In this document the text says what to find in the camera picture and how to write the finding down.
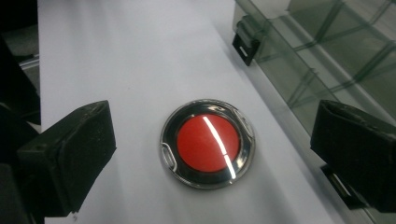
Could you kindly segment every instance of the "glass panel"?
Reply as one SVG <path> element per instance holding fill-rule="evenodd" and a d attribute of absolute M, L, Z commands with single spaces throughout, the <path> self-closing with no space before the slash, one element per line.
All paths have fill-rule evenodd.
<path fill-rule="evenodd" d="M 316 37 L 320 30 L 326 25 L 326 21 L 331 21 L 337 10 L 336 0 L 303 0 L 290 1 L 290 15 L 312 36 Z"/>
<path fill-rule="evenodd" d="M 312 133 L 320 99 L 337 101 L 270 23 L 257 61 L 305 129 Z"/>
<path fill-rule="evenodd" d="M 393 1 L 374 23 L 374 28 L 388 39 L 396 40 L 396 2 Z"/>
<path fill-rule="evenodd" d="M 238 6 L 242 8 L 257 24 L 264 24 L 267 19 L 262 15 L 258 8 L 249 0 L 236 0 Z"/>
<path fill-rule="evenodd" d="M 351 77 L 370 62 L 386 46 L 388 40 L 371 27 L 323 42 L 321 46 Z"/>
<path fill-rule="evenodd" d="M 367 22 L 368 21 L 365 21 L 354 10 L 351 10 L 347 5 L 343 4 L 322 38 L 335 38 L 339 35 L 345 35 L 347 32 L 352 32 L 353 30 L 367 25 Z"/>
<path fill-rule="evenodd" d="M 366 22 L 373 21 L 388 0 L 344 0 Z"/>
<path fill-rule="evenodd" d="M 364 89 L 396 119 L 396 45 L 387 57 L 360 82 Z"/>

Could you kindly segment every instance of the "black bracket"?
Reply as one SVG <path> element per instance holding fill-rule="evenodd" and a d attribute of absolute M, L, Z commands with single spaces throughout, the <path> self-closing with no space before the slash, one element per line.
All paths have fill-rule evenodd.
<path fill-rule="evenodd" d="M 327 179 L 332 184 L 332 187 L 335 189 L 335 191 L 337 191 L 338 195 L 349 209 L 368 207 L 366 203 L 361 201 L 355 190 L 347 183 L 343 182 L 329 165 L 324 165 L 320 167 L 320 169 L 322 170 L 323 174 L 326 175 Z"/>
<path fill-rule="evenodd" d="M 252 39 L 250 40 L 250 43 L 246 44 L 239 34 L 235 34 L 235 37 L 233 38 L 233 47 L 247 66 L 250 66 L 254 55 L 259 49 L 259 45 L 260 41 L 256 39 Z"/>
<path fill-rule="evenodd" d="M 348 196 L 356 193 L 378 212 L 396 213 L 395 126 L 351 105 L 322 100 L 311 148 L 333 169 L 336 175 L 327 177 L 350 208 L 356 205 L 333 181 L 337 176 Z"/>
<path fill-rule="evenodd" d="M 116 150 L 108 101 L 84 105 L 42 134 L 6 113 L 0 109 L 0 223 L 44 224 L 77 212 Z"/>

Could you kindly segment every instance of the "chrome bezel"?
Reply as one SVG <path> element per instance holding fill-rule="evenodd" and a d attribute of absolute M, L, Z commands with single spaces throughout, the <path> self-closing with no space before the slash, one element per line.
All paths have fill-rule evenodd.
<path fill-rule="evenodd" d="M 217 172 L 201 172 L 191 168 L 177 152 L 177 134 L 188 119 L 201 114 L 214 114 L 227 119 L 239 136 L 239 152 L 230 168 Z M 254 132 L 245 117 L 234 106 L 218 100 L 197 100 L 178 108 L 165 122 L 161 134 L 163 161 L 173 175 L 181 182 L 197 189 L 218 189 L 238 180 L 251 164 L 255 150 Z"/>

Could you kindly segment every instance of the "white surface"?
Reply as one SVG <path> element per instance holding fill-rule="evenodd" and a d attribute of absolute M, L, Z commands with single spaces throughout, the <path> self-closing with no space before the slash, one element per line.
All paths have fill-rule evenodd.
<path fill-rule="evenodd" d="M 43 128 L 108 100 L 116 134 L 77 223 L 342 223 L 246 77 L 232 20 L 232 0 L 39 0 Z M 238 107 L 257 137 L 250 170 L 224 189 L 191 189 L 161 163 L 166 119 L 203 98 Z"/>

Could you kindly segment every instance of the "metal button housing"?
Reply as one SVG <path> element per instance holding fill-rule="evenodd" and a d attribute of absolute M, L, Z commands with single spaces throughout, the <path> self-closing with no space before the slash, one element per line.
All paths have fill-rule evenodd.
<path fill-rule="evenodd" d="M 254 133 L 242 113 L 217 100 L 197 100 L 178 108 L 161 136 L 163 160 L 181 182 L 198 189 L 234 183 L 248 169 Z"/>

